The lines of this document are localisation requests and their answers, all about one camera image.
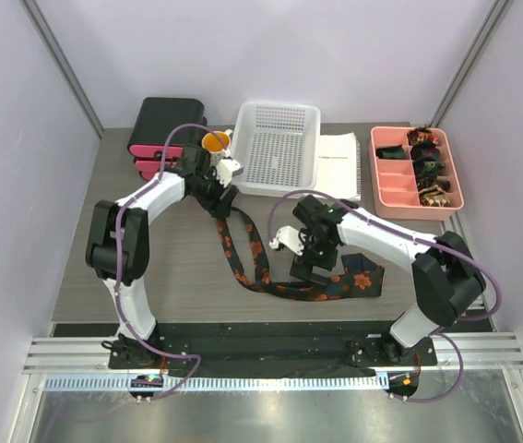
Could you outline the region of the black orange floral tie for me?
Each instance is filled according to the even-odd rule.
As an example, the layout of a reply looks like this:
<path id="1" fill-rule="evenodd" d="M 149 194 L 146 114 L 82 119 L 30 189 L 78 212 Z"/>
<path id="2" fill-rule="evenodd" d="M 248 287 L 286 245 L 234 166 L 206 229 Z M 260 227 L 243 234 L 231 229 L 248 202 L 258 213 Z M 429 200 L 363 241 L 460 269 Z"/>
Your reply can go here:
<path id="1" fill-rule="evenodd" d="M 265 293 L 281 299 L 296 302 L 327 302 L 345 299 L 375 299 L 382 295 L 385 267 L 375 263 L 362 253 L 344 255 L 341 258 L 343 271 L 332 276 L 333 282 L 327 287 L 288 279 L 274 280 L 267 250 L 253 219 L 243 210 L 232 208 L 240 216 L 248 236 L 253 260 L 253 275 L 249 277 L 233 241 L 226 219 L 216 219 L 220 244 L 232 276 L 246 290 Z"/>

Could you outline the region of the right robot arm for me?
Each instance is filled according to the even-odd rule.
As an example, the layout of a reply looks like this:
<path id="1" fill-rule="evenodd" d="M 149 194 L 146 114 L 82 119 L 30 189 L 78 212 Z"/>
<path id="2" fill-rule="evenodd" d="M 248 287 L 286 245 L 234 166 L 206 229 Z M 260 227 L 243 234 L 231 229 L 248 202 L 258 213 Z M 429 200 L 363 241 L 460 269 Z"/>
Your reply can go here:
<path id="1" fill-rule="evenodd" d="M 287 245 L 302 261 L 301 280 L 324 282 L 314 267 L 331 270 L 340 245 L 357 246 L 394 263 L 412 277 L 415 302 L 382 335 L 391 364 L 406 363 L 416 345 L 434 331 L 454 325 L 486 289 L 463 238 L 411 231 L 363 208 L 328 206 L 313 196 L 299 200 L 292 215 L 303 224 Z"/>

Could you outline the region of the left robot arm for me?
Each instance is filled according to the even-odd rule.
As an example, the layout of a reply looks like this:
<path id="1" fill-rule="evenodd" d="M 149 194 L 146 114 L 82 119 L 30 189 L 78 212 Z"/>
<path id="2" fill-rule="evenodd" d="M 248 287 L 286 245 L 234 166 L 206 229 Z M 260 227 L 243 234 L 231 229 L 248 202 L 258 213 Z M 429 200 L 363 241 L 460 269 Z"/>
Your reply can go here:
<path id="1" fill-rule="evenodd" d="M 85 259 L 109 290 L 119 319 L 117 338 L 103 346 L 117 365 L 151 368 L 166 355 L 152 314 L 144 276 L 150 258 L 150 225 L 187 197 L 214 218 L 226 217 L 238 189 L 232 184 L 243 166 L 227 150 L 216 165 L 211 155 L 187 145 L 171 166 L 116 201 L 99 201 L 92 213 Z"/>

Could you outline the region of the floral mug yellow inside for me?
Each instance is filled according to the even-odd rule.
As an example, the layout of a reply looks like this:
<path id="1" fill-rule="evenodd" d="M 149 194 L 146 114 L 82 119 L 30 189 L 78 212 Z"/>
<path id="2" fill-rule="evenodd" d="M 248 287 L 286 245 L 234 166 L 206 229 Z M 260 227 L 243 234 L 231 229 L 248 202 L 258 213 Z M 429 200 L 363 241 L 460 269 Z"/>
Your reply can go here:
<path id="1" fill-rule="evenodd" d="M 216 167 L 221 160 L 228 159 L 232 156 L 230 151 L 232 134 L 233 131 L 231 129 L 226 129 L 224 131 L 207 133 L 202 138 L 201 146 L 210 153 L 211 167 Z"/>

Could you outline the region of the black pink drawer box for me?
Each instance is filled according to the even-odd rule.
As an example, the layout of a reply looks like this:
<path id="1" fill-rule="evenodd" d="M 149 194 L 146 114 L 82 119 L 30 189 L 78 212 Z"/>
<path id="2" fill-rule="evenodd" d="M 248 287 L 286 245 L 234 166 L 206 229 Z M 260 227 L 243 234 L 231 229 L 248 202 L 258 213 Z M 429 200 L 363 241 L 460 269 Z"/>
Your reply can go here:
<path id="1" fill-rule="evenodd" d="M 205 106 L 198 99 L 147 97 L 141 104 L 127 150 L 139 175 L 146 181 L 160 169 L 164 143 L 183 124 L 205 126 Z"/>

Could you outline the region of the white perforated plastic basket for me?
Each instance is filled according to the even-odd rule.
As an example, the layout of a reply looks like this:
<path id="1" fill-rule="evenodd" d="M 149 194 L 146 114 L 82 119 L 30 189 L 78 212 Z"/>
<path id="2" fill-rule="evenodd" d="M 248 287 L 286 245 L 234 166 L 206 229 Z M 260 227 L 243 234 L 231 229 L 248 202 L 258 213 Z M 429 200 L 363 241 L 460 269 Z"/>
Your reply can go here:
<path id="1" fill-rule="evenodd" d="M 321 113 L 313 105 L 250 101 L 240 107 L 231 144 L 245 195 L 276 197 L 311 189 L 317 179 Z"/>

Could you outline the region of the white paper booklet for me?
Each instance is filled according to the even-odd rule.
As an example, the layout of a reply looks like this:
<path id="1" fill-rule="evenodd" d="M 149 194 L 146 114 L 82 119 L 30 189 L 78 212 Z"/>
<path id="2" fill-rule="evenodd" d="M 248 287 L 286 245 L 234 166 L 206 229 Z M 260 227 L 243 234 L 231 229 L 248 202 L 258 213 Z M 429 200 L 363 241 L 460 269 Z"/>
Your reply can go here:
<path id="1" fill-rule="evenodd" d="M 314 190 L 334 198 L 361 200 L 361 145 L 353 132 L 321 135 L 317 143 Z"/>

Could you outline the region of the pink compartment organizer tray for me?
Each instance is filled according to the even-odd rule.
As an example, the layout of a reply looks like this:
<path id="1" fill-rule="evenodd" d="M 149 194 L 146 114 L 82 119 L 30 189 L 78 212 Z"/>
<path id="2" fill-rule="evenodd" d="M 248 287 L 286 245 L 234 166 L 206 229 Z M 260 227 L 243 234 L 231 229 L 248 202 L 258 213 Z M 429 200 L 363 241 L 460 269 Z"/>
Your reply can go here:
<path id="1" fill-rule="evenodd" d="M 398 220 L 444 221 L 464 207 L 446 133 L 427 126 L 371 130 L 374 208 Z"/>

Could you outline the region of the green dark rolled tie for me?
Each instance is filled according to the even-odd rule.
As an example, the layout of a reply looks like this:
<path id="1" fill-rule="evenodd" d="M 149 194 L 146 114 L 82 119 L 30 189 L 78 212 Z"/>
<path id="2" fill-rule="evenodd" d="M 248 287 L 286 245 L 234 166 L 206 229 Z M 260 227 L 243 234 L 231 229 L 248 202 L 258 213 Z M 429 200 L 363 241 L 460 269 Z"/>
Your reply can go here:
<path id="1" fill-rule="evenodd" d="M 417 161 L 413 162 L 413 170 L 417 180 L 435 178 L 441 175 L 446 168 L 444 161 Z"/>

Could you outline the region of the blue red rolled tie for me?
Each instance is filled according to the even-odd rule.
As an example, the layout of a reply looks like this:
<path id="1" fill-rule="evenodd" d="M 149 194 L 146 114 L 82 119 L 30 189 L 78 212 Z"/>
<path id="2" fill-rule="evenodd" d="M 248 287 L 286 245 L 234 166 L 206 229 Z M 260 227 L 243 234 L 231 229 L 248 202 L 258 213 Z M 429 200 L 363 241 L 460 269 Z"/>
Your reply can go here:
<path id="1" fill-rule="evenodd" d="M 415 145 L 410 150 L 410 157 L 414 162 L 417 161 L 438 161 L 441 151 L 435 145 L 422 143 Z"/>

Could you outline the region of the red patterned rolled tie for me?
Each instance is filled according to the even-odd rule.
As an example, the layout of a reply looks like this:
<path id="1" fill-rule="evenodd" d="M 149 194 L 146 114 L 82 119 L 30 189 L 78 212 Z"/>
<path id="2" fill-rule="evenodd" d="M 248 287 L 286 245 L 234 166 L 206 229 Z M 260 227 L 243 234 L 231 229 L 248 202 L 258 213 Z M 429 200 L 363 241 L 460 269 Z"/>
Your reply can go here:
<path id="1" fill-rule="evenodd" d="M 407 140 L 410 146 L 428 144 L 434 147 L 439 145 L 439 138 L 433 130 L 427 126 L 414 127 L 407 132 Z"/>

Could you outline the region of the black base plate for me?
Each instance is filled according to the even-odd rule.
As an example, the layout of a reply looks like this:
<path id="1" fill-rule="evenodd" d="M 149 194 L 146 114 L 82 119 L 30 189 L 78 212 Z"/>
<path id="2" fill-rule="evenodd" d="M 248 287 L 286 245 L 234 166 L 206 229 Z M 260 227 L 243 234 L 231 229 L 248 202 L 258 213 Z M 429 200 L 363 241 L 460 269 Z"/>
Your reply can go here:
<path id="1" fill-rule="evenodd" d="M 434 366 L 433 342 L 393 341 L 385 321 L 175 323 L 142 340 L 119 334 L 102 345 L 111 369 L 163 367 L 200 377 L 306 377 L 384 366 Z"/>

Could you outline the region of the left aluminium frame post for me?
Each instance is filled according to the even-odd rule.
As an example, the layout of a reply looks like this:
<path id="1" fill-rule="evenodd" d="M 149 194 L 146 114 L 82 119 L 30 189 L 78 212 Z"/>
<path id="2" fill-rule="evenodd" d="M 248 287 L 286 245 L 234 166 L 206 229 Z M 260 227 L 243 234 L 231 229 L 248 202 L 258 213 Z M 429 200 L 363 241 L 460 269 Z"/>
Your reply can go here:
<path id="1" fill-rule="evenodd" d="M 77 101 L 82 113 L 89 121 L 89 125 L 95 132 L 98 138 L 104 135 L 104 127 L 98 117 L 93 105 L 89 100 L 89 96 L 82 87 L 77 74 L 75 73 L 68 57 L 65 54 L 62 45 L 58 41 L 49 24 L 46 16 L 42 12 L 39 3 L 36 0 L 20 0 L 20 5 L 27 14 L 33 28 L 39 34 L 48 54 L 52 58 L 67 87 L 72 93 L 74 99 Z"/>

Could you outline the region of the aluminium corner frame post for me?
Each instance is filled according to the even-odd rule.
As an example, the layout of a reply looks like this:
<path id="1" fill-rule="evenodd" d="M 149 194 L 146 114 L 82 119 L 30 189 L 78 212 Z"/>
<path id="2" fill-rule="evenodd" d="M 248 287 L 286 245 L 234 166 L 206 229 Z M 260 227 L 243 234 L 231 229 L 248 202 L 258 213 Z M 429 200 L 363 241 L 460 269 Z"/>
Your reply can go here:
<path id="1" fill-rule="evenodd" d="M 467 83 L 470 75 L 481 60 L 486 47 L 498 31 L 502 21 L 507 15 L 513 0 L 494 0 L 485 15 L 480 27 L 475 33 L 470 46 L 460 62 L 455 75 L 452 77 L 446 91 L 439 102 L 429 126 L 439 127 L 446 119 L 459 93 Z"/>

